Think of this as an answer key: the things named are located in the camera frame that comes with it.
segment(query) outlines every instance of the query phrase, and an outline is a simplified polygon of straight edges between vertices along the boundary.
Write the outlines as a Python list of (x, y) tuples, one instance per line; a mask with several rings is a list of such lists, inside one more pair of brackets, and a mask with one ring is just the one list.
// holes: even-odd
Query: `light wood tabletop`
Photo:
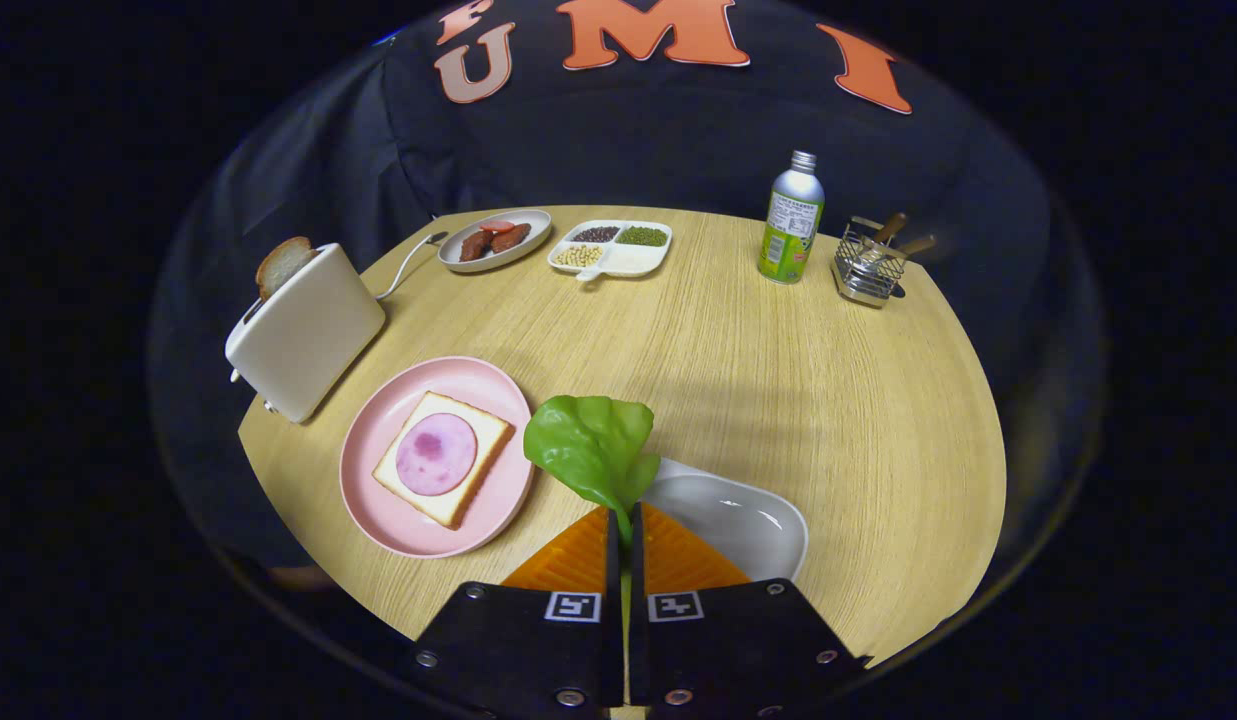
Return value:
[[(922, 266), (907, 265), (905, 297), (871, 309), (837, 296), (836, 238), (819, 236), (804, 280), (782, 286), (756, 270), (756, 220), (544, 210), (550, 235), (502, 268), (450, 273), (421, 250), (383, 302), (385, 328), (304, 424), (261, 398), (249, 407), (239, 434), (254, 473), (350, 596), (417, 638), (459, 583), (503, 580), (594, 507), (536, 471), (520, 513), (476, 551), (411, 559), (362, 536), (339, 487), (350, 423), (411, 365), (470, 355), (508, 374), (532, 409), (553, 395), (644, 402), (656, 416), (647, 450), (795, 504), (810, 532), (795, 584), (873, 664), (969, 601), (1001, 529), (1004, 448), (974, 346)], [(494, 213), (435, 219), (366, 270), (366, 286), (388, 287), (427, 234)], [(550, 268), (550, 247), (591, 219), (669, 225), (666, 261), (642, 278), (586, 285)]]

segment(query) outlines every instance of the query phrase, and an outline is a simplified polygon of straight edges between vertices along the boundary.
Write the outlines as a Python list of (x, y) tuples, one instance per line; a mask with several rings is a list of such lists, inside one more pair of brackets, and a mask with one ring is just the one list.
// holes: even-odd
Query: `aluminum bottle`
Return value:
[(814, 177), (815, 161), (809, 152), (792, 152), (790, 169), (778, 176), (769, 193), (769, 219), (756, 266), (778, 283), (800, 282), (823, 219), (825, 195), (823, 183)]

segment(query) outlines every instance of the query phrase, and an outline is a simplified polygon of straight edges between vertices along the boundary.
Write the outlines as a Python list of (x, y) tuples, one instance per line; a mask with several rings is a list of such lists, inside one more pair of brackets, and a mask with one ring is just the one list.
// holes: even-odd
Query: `green lettuce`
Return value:
[(524, 456), (583, 500), (618, 515), (631, 547), (631, 510), (654, 481), (662, 459), (641, 452), (654, 429), (654, 411), (610, 397), (558, 395), (524, 428)]

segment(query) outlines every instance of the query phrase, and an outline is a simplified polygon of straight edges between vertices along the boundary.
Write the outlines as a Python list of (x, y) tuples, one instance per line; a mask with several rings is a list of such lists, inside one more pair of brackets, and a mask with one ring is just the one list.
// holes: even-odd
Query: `pink plate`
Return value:
[[(461, 525), (448, 529), (374, 479), (374, 469), (426, 391), (497, 414), (516, 427), (502, 454), (485, 475)], [(475, 551), (502, 532), (528, 495), (534, 465), (524, 459), (529, 406), (521, 388), (494, 365), (476, 358), (435, 358), (385, 384), (356, 414), (338, 471), (343, 502), (374, 542), (408, 557), (449, 557)]]

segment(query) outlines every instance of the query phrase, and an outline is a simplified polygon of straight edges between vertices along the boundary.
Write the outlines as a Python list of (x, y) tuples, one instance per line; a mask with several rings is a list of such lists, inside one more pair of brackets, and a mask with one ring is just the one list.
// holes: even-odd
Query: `sausage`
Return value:
[(494, 236), (494, 251), (503, 252), (510, 249), (513, 249), (517, 245), (520, 245), (520, 242), (522, 242), (524, 238), (528, 236), (528, 234), (529, 234), (528, 223), (521, 223), (506, 233), (496, 234), (496, 236)]
[(494, 233), (471, 233), (468, 240), (461, 241), (461, 255), (458, 256), (459, 264), (470, 264), (471, 260), (480, 260), (485, 255), (485, 251), (489, 250), (489, 244), (492, 240)]

